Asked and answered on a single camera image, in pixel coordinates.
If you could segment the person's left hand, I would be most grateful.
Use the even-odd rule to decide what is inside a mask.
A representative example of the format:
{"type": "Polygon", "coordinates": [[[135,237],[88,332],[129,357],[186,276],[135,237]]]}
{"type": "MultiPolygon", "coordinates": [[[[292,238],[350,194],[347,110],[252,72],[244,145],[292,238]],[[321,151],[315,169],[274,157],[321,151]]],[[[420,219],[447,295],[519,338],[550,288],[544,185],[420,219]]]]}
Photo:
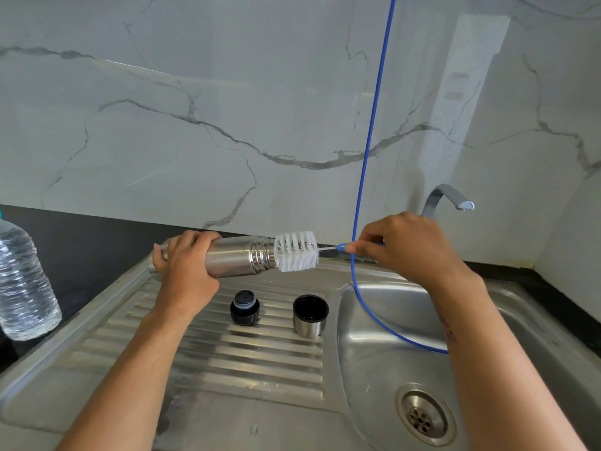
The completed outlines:
{"type": "Polygon", "coordinates": [[[158,274],[162,285],[153,312],[172,324],[189,325],[219,288],[218,280],[207,271],[172,267],[158,274]]]}

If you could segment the person's right hand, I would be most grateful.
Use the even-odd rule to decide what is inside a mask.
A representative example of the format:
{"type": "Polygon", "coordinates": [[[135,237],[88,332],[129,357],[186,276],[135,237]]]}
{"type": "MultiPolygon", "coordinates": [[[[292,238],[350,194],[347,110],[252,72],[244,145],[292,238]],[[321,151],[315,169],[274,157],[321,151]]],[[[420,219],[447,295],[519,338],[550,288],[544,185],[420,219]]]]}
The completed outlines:
{"type": "Polygon", "coordinates": [[[470,284],[475,278],[433,219],[409,212],[389,215],[367,224],[358,241],[393,249],[394,272],[430,293],[470,284]]]}

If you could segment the stainless steel thermos flask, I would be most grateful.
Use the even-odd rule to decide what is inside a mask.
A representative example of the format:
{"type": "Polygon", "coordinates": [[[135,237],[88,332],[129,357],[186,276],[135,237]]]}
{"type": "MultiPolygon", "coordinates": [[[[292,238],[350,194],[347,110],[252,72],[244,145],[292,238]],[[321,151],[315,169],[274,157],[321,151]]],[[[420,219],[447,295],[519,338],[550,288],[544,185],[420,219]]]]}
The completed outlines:
{"type": "Polygon", "coordinates": [[[216,239],[206,255],[206,271],[213,278],[232,278],[276,268],[275,239],[262,236],[238,236],[216,239]]]}

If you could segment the white bottle brush blue handle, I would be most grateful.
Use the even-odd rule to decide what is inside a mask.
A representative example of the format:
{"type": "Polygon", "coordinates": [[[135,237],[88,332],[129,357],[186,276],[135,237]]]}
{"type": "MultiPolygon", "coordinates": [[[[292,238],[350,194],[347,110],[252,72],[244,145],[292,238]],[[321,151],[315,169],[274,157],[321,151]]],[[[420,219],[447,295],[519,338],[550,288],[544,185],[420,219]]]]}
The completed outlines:
{"type": "MultiPolygon", "coordinates": [[[[374,97],[372,101],[372,112],[370,115],[370,123],[367,132],[366,144],[365,144],[365,152],[362,160],[362,170],[361,176],[359,180],[358,192],[357,192],[357,203],[355,209],[355,216],[353,220],[353,228],[352,228],[352,240],[356,240],[357,238],[357,227],[358,220],[361,210],[362,203],[362,194],[364,189],[364,181],[367,172],[368,159],[370,154],[370,149],[372,146],[372,133],[374,130],[376,113],[378,109],[379,103],[379,95],[380,95],[380,87],[382,84],[382,77],[385,67],[385,60],[387,56],[387,48],[389,42],[389,36],[391,32],[391,27],[394,18],[395,4],[397,0],[391,0],[389,4],[389,10],[387,15],[387,23],[385,27],[385,33],[383,37],[382,49],[379,60],[379,68],[378,68],[378,76],[374,89],[374,97]]],[[[297,232],[297,233],[284,233],[283,235],[279,235],[275,237],[275,263],[276,268],[280,272],[298,272],[301,270],[309,269],[316,267],[319,261],[320,249],[317,246],[317,242],[315,241],[314,235],[309,231],[297,232]]],[[[414,346],[416,348],[427,350],[429,352],[437,353],[437,354],[448,354],[448,350],[446,348],[435,348],[433,346],[426,345],[424,343],[419,343],[414,341],[387,326],[384,324],[368,307],[365,303],[362,295],[360,293],[359,287],[357,285],[356,278],[356,270],[355,270],[355,258],[351,256],[351,278],[352,278],[352,286],[355,291],[357,300],[363,310],[372,318],[372,320],[378,324],[384,331],[388,334],[393,335],[394,337],[400,339],[401,341],[414,346]]]]}

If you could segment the person's left forearm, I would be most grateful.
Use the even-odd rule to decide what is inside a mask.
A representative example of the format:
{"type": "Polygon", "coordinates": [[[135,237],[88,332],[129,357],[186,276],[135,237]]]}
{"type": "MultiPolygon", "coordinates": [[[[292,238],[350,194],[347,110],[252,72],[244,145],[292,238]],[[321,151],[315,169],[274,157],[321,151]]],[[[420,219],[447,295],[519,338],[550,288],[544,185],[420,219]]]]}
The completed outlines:
{"type": "Polygon", "coordinates": [[[156,305],[55,451],[151,451],[177,348],[203,308],[156,305]]]}

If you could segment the person's right forearm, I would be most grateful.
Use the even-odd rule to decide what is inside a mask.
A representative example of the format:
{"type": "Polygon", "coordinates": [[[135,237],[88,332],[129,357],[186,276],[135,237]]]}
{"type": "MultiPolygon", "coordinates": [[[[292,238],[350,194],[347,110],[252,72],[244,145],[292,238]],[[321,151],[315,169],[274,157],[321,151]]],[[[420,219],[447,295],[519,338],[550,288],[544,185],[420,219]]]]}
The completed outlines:
{"type": "Polygon", "coordinates": [[[442,322],[472,451],[587,451],[481,277],[423,284],[442,322]]]}

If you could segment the steel flask cup lid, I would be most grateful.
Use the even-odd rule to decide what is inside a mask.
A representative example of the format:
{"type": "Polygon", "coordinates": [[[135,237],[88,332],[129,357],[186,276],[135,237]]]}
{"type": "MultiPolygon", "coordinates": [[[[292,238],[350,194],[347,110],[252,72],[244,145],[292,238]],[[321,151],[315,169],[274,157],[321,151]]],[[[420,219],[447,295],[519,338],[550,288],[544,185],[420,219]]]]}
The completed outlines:
{"type": "Polygon", "coordinates": [[[316,295],[302,295],[294,300],[292,310],[293,327],[300,337],[321,337],[329,315],[329,306],[325,299],[316,295]]]}

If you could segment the black flask stopper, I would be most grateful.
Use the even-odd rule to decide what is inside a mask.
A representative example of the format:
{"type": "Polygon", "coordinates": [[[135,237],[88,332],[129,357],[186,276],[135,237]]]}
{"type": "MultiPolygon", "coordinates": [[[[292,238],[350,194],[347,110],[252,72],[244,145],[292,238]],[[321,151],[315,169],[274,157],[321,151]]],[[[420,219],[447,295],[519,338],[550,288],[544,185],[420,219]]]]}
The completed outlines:
{"type": "Polygon", "coordinates": [[[229,312],[234,324],[255,326],[259,321],[260,302],[251,290],[240,290],[230,303],[229,312]]]}

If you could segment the chrome faucet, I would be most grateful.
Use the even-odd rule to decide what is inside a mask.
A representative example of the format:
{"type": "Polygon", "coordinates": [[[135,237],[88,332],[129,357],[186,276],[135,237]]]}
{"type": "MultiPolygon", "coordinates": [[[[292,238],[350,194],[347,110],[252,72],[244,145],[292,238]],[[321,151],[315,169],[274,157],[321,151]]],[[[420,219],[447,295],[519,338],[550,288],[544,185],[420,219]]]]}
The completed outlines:
{"type": "Polygon", "coordinates": [[[437,206],[440,200],[446,197],[456,210],[461,212],[473,211],[475,204],[468,200],[463,194],[449,184],[440,184],[435,187],[428,195],[424,207],[421,212],[421,216],[434,219],[437,206]]]}

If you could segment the stainless steel sink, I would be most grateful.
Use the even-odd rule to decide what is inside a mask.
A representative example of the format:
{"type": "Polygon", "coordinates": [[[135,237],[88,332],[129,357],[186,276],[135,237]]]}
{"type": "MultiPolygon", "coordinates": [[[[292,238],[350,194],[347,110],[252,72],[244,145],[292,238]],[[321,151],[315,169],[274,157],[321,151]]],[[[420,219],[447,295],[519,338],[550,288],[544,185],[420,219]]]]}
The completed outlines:
{"type": "MultiPolygon", "coordinates": [[[[350,264],[220,280],[172,365],[153,451],[469,451],[447,355],[388,334],[363,310],[350,264]],[[234,324],[240,290],[260,302],[234,324]],[[316,339],[293,327],[293,302],[327,302],[316,339]],[[397,389],[418,383],[446,402],[457,436],[432,447],[402,424],[397,389]]],[[[0,451],[53,451],[154,306],[160,283],[140,262],[0,376],[0,451]]]]}

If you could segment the clear plastic water bottle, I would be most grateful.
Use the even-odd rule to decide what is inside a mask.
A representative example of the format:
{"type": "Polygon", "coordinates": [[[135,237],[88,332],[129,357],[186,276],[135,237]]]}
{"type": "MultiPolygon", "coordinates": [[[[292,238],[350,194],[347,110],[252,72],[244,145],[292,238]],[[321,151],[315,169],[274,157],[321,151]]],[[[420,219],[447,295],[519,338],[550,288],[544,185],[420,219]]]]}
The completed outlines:
{"type": "Polygon", "coordinates": [[[32,238],[0,212],[0,328],[12,341],[29,341],[62,319],[32,238]]]}

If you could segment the round sink drain strainer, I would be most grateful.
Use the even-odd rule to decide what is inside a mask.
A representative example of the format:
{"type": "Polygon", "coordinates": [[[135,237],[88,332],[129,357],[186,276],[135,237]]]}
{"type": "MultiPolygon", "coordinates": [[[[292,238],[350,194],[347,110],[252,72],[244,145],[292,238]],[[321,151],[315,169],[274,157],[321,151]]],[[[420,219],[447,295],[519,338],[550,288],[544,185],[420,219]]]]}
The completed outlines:
{"type": "Polygon", "coordinates": [[[426,386],[418,383],[400,386],[394,404],[402,424],[421,442],[446,447],[455,441],[457,425],[451,409],[426,386]]]}

